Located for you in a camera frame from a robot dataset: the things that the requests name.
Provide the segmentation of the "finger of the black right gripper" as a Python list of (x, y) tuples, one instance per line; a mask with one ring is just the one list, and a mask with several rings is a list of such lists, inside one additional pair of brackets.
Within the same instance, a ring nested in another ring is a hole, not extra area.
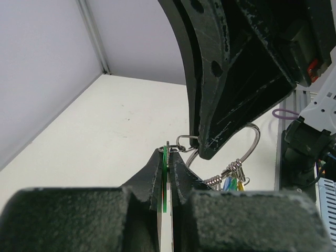
[(203, 60), (197, 30), (202, 29), (204, 9), (201, 1), (159, 1), (178, 43), (188, 97), (190, 140), (192, 147), (202, 146), (201, 102)]

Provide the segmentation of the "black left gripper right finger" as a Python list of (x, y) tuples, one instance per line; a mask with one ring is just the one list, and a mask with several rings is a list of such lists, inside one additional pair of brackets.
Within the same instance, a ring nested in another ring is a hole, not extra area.
[(293, 191), (214, 191), (170, 155), (174, 251), (333, 251), (313, 201)]

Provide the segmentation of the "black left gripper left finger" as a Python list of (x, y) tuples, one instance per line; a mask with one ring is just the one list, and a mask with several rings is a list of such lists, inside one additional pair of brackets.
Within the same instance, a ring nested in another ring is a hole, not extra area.
[(159, 251), (162, 154), (119, 187), (32, 187), (1, 214), (1, 251)]

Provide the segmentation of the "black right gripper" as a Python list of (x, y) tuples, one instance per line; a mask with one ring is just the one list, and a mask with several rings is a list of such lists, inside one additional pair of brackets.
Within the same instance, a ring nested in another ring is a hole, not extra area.
[(332, 63), (331, 1), (184, 1), (193, 145), (212, 159), (239, 130)]

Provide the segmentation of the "silver keyring with keys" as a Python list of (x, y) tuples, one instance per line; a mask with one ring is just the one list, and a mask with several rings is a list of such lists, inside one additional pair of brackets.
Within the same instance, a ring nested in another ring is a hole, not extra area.
[(197, 147), (189, 147), (188, 149), (180, 143), (180, 139), (186, 138), (190, 140), (197, 140), (197, 136), (193, 135), (179, 135), (176, 138), (176, 147), (178, 151), (186, 153), (192, 152), (187, 159), (185, 168), (182, 168), (183, 174), (176, 175), (176, 186), (184, 191), (191, 190), (211, 190), (211, 191), (244, 191), (245, 186), (250, 182), (250, 178), (247, 177), (243, 170), (243, 163), (253, 153), (257, 147), (261, 133), (258, 126), (250, 123), (246, 126), (248, 129), (252, 129), (255, 133), (254, 140), (247, 150), (247, 152), (240, 158), (224, 165), (224, 169), (216, 175), (208, 178), (201, 179), (191, 169), (191, 164), (199, 156), (199, 150)]

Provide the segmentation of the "key with green tag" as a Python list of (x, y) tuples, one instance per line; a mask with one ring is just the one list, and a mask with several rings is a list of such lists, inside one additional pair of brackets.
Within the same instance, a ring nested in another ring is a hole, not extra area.
[(170, 150), (169, 141), (161, 148), (163, 154), (162, 167), (162, 227), (161, 251), (177, 251), (175, 249), (173, 202), (170, 182)]

